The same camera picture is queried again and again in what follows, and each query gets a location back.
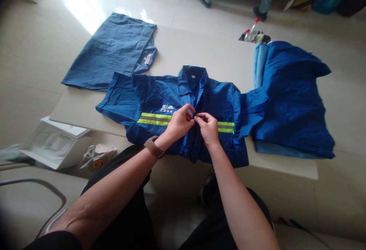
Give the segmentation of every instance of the clothing label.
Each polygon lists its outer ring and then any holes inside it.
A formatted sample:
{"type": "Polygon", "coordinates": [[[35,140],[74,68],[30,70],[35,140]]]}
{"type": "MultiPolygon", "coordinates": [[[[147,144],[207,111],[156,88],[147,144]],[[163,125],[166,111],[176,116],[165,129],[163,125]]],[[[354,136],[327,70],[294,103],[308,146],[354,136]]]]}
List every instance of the clothing label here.
{"type": "Polygon", "coordinates": [[[149,64],[150,62],[150,57],[151,57],[151,54],[149,54],[145,60],[145,64],[149,64]]]}

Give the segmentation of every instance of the folded blue shirt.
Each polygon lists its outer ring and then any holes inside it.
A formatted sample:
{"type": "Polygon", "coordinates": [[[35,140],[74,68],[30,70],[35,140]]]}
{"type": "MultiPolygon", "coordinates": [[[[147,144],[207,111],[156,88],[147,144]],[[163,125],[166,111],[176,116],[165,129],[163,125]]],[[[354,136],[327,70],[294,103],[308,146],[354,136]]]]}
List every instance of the folded blue shirt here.
{"type": "MultiPolygon", "coordinates": [[[[96,109],[125,125],[131,143],[143,145],[151,136],[161,135],[173,113],[186,103],[218,120],[219,140],[232,165],[247,166],[244,137],[261,121],[268,103],[262,87],[241,94],[233,83],[213,80],[205,68],[195,66],[183,66],[178,77],[114,73],[96,109]]],[[[166,153],[182,155],[192,163],[212,163],[197,123],[166,153]]]]}
{"type": "Polygon", "coordinates": [[[333,158],[334,139],[325,123],[325,108],[316,78],[331,71],[311,53],[283,41],[255,49],[254,81],[270,103],[255,127],[256,151],[302,158],[333,158]]]}
{"type": "Polygon", "coordinates": [[[75,59],[62,84],[105,92],[113,73],[130,76],[150,69],[157,55],[155,24],[112,13],[75,59]]]}

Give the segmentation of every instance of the brown watch strap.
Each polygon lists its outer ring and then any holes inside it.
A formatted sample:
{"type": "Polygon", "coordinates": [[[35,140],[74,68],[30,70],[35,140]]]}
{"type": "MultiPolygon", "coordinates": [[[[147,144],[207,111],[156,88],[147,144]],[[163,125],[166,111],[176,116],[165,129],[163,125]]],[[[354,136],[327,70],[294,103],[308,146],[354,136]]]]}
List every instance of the brown watch strap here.
{"type": "Polygon", "coordinates": [[[157,159],[163,158],[165,153],[156,147],[154,141],[158,138],[157,135],[150,137],[144,144],[144,146],[150,151],[150,153],[157,159]]]}

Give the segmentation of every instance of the black pants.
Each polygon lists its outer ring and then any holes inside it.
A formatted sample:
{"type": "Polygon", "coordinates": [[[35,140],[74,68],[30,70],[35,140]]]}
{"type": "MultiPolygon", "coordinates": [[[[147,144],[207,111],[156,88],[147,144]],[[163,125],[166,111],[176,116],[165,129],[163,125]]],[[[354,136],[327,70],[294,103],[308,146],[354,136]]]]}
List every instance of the black pants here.
{"type": "MultiPolygon", "coordinates": [[[[141,149],[133,145],[118,154],[94,174],[82,194],[141,149]]],[[[144,186],[150,179],[150,173],[127,206],[96,240],[92,249],[157,249],[143,192],[144,186]]],[[[248,190],[271,224],[270,214],[264,202],[255,192],[248,190]]],[[[237,249],[229,230],[215,178],[205,188],[203,198],[205,203],[209,204],[210,211],[180,249],[237,249]]]]}

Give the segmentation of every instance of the reflective stripe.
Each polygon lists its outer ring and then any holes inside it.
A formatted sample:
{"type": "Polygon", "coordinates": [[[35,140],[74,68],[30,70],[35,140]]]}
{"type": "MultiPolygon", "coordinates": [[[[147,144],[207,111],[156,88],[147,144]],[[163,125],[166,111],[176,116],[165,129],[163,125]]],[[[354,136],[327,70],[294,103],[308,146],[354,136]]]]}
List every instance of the reflective stripe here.
{"type": "Polygon", "coordinates": [[[158,115],[158,114],[150,114],[150,113],[141,113],[141,116],[150,116],[150,117],[154,117],[154,118],[172,119],[172,116],[158,115]]]}
{"type": "Polygon", "coordinates": [[[219,128],[218,129],[219,132],[228,132],[233,134],[234,133],[234,129],[224,129],[224,128],[219,128]]]}
{"type": "MultiPolygon", "coordinates": [[[[136,121],[137,123],[151,124],[168,126],[172,116],[170,115],[159,115],[150,113],[141,113],[140,119],[136,121]]],[[[217,122],[219,132],[234,133],[234,123],[233,122],[217,122]]]]}
{"type": "Polygon", "coordinates": [[[218,131],[219,132],[228,132],[228,133],[234,133],[234,122],[222,122],[222,121],[218,121],[217,122],[217,126],[218,126],[218,131]]]}
{"type": "Polygon", "coordinates": [[[172,119],[172,116],[169,116],[169,115],[141,113],[140,119],[136,122],[152,124],[152,125],[168,126],[169,121],[171,119],[172,119]]]}
{"type": "Polygon", "coordinates": [[[231,125],[217,125],[219,128],[223,128],[223,129],[232,129],[234,126],[231,125]]]}
{"type": "Polygon", "coordinates": [[[144,119],[144,120],[155,120],[155,121],[163,121],[163,122],[169,122],[170,119],[166,119],[166,118],[156,118],[156,117],[152,117],[152,116],[140,116],[140,119],[144,119]]]}
{"type": "Polygon", "coordinates": [[[160,125],[160,126],[168,126],[169,125],[169,122],[156,121],[156,120],[147,120],[147,119],[141,119],[141,118],[136,122],[137,123],[152,124],[152,125],[160,125]]]}
{"type": "Polygon", "coordinates": [[[217,122],[217,125],[224,125],[224,126],[232,126],[234,127],[235,123],[234,122],[221,122],[221,121],[218,121],[217,122]]]}

